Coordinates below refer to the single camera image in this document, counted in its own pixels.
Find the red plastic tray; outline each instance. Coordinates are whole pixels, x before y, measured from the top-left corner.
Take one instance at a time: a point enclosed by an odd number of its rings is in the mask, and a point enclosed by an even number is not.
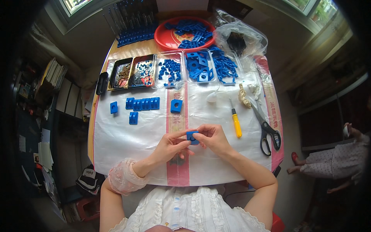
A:
[[[176,18],[169,19],[169,20],[163,22],[162,24],[160,24],[155,31],[154,39],[155,39],[156,43],[158,44],[158,46],[160,47],[160,49],[162,49],[164,51],[192,49],[192,48],[186,48],[186,49],[178,48],[178,46],[182,42],[182,40],[184,40],[184,39],[192,40],[192,38],[194,37],[194,35],[192,33],[185,33],[184,35],[179,36],[179,35],[175,34],[175,31],[176,31],[175,29],[168,30],[165,27],[165,23],[177,24],[182,19],[197,20],[197,21],[200,21],[203,24],[205,24],[205,26],[209,26],[208,29],[207,29],[208,31],[213,32],[215,30],[214,26],[211,25],[210,22],[208,22],[206,20],[203,20],[201,18],[197,18],[197,17],[183,16],[183,17],[176,17]],[[205,43],[205,45],[202,45],[202,46],[197,47],[197,48],[208,48],[209,46],[214,44],[214,42],[215,42],[214,38],[211,38],[209,41],[207,41]]]

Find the pink lace sleeve cover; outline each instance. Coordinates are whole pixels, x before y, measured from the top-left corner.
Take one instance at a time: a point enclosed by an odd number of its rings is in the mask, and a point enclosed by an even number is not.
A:
[[[108,173],[108,181],[113,191],[127,196],[130,192],[137,191],[146,186],[148,178],[137,176],[133,170],[134,163],[134,159],[126,158],[111,168]]]

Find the power cord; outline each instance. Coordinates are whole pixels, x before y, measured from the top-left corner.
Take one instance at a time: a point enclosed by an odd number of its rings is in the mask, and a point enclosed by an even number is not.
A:
[[[254,192],[254,191],[256,191],[256,190],[253,190],[253,191],[244,191],[244,192],[236,192],[236,193],[230,193],[230,194],[228,194],[228,195],[224,198],[224,200],[227,200],[227,197],[230,196],[230,195],[233,195],[233,194],[237,194],[237,193],[251,193],[251,192]]]

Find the yellow screwdriver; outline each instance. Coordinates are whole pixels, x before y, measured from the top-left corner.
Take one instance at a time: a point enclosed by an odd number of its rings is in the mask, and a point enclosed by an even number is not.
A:
[[[232,99],[229,98],[229,100],[230,100],[231,106],[232,106],[232,117],[233,117],[234,128],[236,130],[236,135],[237,135],[238,138],[240,138],[242,136],[242,131],[241,131],[241,127],[240,127],[240,121],[238,121],[236,110],[233,108]]]

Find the red stool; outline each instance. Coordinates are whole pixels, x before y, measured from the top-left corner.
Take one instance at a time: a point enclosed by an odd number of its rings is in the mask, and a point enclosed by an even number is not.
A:
[[[99,196],[83,198],[76,202],[81,221],[99,218]]]

